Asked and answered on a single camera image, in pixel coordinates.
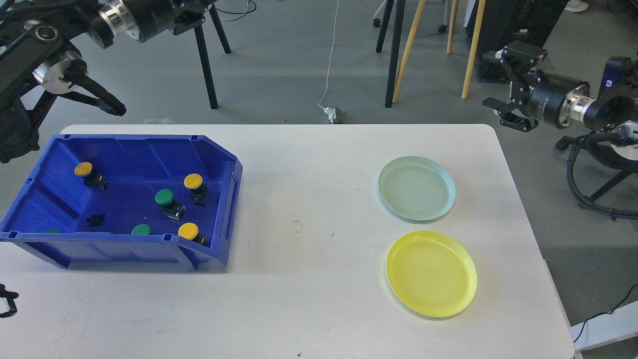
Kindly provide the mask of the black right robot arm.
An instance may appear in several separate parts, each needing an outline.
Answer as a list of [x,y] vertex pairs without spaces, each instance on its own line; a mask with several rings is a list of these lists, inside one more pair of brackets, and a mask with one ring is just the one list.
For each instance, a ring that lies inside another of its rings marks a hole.
[[[482,104],[492,109],[500,124],[520,132],[530,132],[540,121],[565,129],[582,123],[588,134],[564,136],[556,149],[570,149],[567,160],[567,182],[581,207],[597,213],[635,220],[635,210],[622,210],[597,204],[608,191],[629,175],[637,173],[637,61],[613,56],[606,62],[597,97],[590,95],[590,84],[584,80],[548,73],[536,66],[547,57],[541,47],[514,41],[498,51],[490,51],[483,59],[504,69],[510,81],[508,102],[487,98]],[[581,150],[586,150],[599,163],[618,173],[592,195],[577,188],[574,166]]]

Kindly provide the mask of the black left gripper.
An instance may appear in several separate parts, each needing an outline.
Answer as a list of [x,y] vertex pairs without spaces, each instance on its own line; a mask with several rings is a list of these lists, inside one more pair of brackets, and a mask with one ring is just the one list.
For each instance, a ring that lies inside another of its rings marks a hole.
[[165,30],[179,35],[204,22],[214,0],[146,0],[145,41]]

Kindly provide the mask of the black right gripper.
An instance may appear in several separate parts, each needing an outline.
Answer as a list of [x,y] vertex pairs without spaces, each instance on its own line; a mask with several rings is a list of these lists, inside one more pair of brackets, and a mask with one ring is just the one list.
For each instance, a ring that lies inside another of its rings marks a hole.
[[486,98],[481,104],[494,111],[500,124],[528,133],[544,121],[557,129],[572,125],[567,115],[567,96],[574,80],[536,69],[548,52],[523,41],[514,41],[501,50],[487,51],[481,58],[501,64],[510,80],[510,101]]

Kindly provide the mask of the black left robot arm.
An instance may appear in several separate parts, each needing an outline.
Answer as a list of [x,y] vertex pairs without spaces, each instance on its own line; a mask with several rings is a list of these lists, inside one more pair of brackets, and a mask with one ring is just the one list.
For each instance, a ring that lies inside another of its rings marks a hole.
[[194,30],[209,103],[218,107],[203,35],[206,14],[231,52],[213,0],[6,0],[1,5],[0,159],[39,150],[39,127],[57,98],[114,116],[125,105],[88,75],[72,39],[86,34],[101,48],[127,34],[145,42],[164,30]]

